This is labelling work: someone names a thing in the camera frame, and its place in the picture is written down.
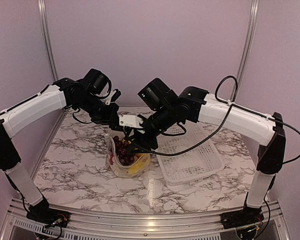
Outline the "yellow corn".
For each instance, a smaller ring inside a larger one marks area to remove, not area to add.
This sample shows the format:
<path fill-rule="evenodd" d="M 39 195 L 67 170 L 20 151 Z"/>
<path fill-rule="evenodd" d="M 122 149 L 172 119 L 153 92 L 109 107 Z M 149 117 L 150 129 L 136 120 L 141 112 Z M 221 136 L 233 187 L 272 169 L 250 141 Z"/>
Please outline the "yellow corn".
<path fill-rule="evenodd" d="M 147 171 L 151 162 L 151 157 L 147 153 L 138 153 L 135 155 L 135 162 L 129 166 L 127 173 L 131 176 L 137 176 Z"/>

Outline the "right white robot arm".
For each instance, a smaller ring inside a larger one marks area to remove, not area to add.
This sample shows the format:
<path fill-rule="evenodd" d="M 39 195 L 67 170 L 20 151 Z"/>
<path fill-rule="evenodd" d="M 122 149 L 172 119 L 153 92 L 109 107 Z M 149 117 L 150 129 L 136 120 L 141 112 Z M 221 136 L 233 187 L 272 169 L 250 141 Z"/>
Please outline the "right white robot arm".
<path fill-rule="evenodd" d="M 260 113 L 225 100 L 195 86 L 176 94 L 161 79 L 155 78 L 139 93 L 153 111 L 149 117 L 121 115 L 119 124 L 131 138 L 130 152 L 158 153 L 157 137 L 178 123 L 207 123 L 226 128 L 256 141 L 259 145 L 256 173 L 237 219 L 248 224 L 257 216 L 275 175 L 286 164 L 285 128 L 281 114 Z"/>

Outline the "purple grape bunch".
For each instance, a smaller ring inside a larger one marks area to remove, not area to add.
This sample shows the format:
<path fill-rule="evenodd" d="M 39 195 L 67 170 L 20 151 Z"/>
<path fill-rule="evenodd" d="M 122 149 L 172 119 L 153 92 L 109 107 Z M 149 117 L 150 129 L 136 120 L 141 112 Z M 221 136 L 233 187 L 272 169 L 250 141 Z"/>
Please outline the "purple grape bunch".
<path fill-rule="evenodd" d="M 115 135 L 113 138 L 115 145 L 115 153 L 119 160 L 119 163 L 123 166 L 132 165 L 136 159 L 133 154 L 127 154 L 127 147 L 131 144 L 129 140 L 120 138 L 118 135 Z"/>

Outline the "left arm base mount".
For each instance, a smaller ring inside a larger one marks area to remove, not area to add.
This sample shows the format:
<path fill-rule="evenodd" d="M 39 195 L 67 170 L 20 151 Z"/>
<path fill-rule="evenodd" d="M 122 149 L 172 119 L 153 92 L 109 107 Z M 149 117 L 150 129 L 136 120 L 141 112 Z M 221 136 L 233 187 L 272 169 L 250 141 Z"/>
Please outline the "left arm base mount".
<path fill-rule="evenodd" d="M 56 225 L 66 228 L 70 213 L 68 211 L 50 208 L 48 200 L 42 195 L 42 200 L 36 205 L 28 205 L 26 218 L 45 224 L 48 228 Z"/>

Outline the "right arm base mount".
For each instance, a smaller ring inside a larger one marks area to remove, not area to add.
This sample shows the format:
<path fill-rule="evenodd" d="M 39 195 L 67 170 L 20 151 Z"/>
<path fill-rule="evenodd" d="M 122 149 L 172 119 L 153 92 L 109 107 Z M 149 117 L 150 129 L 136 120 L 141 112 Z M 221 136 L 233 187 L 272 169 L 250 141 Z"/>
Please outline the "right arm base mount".
<path fill-rule="evenodd" d="M 220 215 L 220 222 L 224 229 L 238 228 L 264 220 L 262 208 L 252 208 L 246 205 L 240 210 L 224 212 Z"/>

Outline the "clear dotted zip bag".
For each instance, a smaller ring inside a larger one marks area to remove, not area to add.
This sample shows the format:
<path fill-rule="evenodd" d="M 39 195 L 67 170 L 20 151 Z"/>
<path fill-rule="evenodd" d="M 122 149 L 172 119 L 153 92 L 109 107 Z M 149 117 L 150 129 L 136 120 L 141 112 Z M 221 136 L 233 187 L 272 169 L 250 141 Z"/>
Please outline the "clear dotted zip bag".
<path fill-rule="evenodd" d="M 127 153 L 131 144 L 121 133 L 106 134 L 107 143 L 105 165 L 116 177 L 130 179 L 147 172 L 151 157 L 146 153 Z"/>

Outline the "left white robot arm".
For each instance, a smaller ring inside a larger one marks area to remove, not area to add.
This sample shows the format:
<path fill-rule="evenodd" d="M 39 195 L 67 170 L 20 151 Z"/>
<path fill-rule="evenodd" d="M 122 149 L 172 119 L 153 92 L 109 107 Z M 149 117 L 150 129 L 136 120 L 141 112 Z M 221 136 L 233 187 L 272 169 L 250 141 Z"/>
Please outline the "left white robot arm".
<path fill-rule="evenodd" d="M 22 166 L 12 138 L 42 117 L 69 108 L 85 111 L 95 124 L 115 127 L 119 119 L 119 106 L 115 101 L 120 95 L 121 92 L 112 88 L 112 82 L 105 74 L 92 68 L 79 80 L 62 78 L 41 92 L 0 111 L 0 169 L 34 207 L 33 213 L 41 222 L 50 222 L 53 211 Z"/>

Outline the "white plastic basket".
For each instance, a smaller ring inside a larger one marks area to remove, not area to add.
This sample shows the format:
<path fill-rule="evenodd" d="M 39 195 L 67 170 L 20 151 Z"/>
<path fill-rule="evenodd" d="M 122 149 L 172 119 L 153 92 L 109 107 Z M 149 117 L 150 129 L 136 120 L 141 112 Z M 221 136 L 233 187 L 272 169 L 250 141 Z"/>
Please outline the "white plastic basket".
<path fill-rule="evenodd" d="M 183 130 L 173 125 L 167 133 L 172 136 L 159 135 L 157 137 L 157 152 L 173 154 L 190 148 L 208 136 L 208 131 L 201 123 L 187 121 L 186 133 L 178 136 Z M 198 147 L 177 155 L 157 156 L 163 177 L 168 185 L 177 186 L 196 180 L 201 180 L 221 171 L 224 163 L 212 140 L 207 140 Z"/>

